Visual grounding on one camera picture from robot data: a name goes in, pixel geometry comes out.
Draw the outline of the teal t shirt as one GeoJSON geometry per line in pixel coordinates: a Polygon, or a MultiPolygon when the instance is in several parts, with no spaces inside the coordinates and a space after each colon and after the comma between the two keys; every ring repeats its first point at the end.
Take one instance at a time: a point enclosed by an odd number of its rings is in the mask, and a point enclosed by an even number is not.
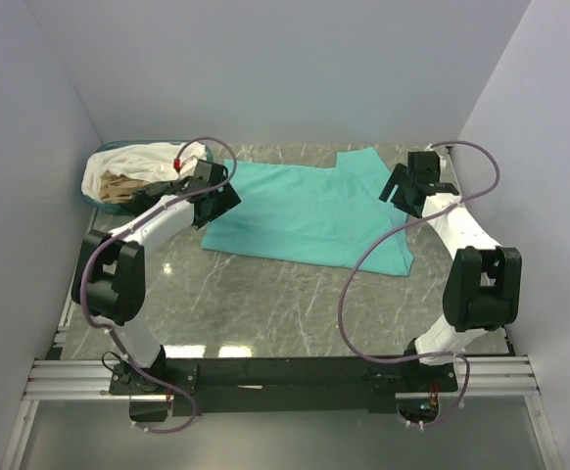
{"type": "Polygon", "coordinates": [[[340,152],[332,167],[234,164],[241,202],[211,222],[205,250],[351,268],[406,215],[380,201],[391,172],[371,148],[340,152]]]}

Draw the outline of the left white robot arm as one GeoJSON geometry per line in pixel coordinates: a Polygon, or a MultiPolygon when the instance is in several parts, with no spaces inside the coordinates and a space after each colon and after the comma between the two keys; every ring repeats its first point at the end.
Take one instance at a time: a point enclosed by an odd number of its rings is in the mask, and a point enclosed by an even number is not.
{"type": "Polygon", "coordinates": [[[160,391],[167,380],[164,347],[140,313],[146,261],[177,233],[198,230],[238,206],[241,199],[229,179],[225,165],[196,160],[179,178],[137,190],[124,206],[134,219],[83,238],[72,300],[90,326],[114,337],[122,359],[135,366],[132,381],[144,393],[160,391]]]}

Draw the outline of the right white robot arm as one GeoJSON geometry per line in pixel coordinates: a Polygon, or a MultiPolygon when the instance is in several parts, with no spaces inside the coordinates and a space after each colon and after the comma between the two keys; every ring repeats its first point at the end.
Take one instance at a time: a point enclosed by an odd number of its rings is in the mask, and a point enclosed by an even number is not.
{"type": "Polygon", "coordinates": [[[422,391],[436,378],[435,366],[485,334],[515,321],[522,257],[492,238],[461,201],[458,189],[441,180],[442,159],[433,150],[409,152],[393,169],[379,199],[426,221],[452,257],[442,314],[413,340],[402,366],[404,384],[422,391]]]}

